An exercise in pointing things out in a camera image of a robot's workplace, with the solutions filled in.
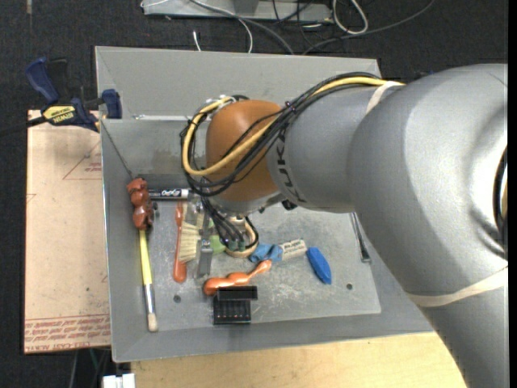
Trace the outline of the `pale grey metal gripper finger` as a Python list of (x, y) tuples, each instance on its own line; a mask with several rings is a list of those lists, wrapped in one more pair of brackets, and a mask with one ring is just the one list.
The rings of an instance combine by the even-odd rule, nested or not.
[(199, 258), (195, 274), (197, 278), (201, 278), (210, 274), (212, 255), (213, 249), (211, 241), (208, 238), (202, 238), (200, 241)]

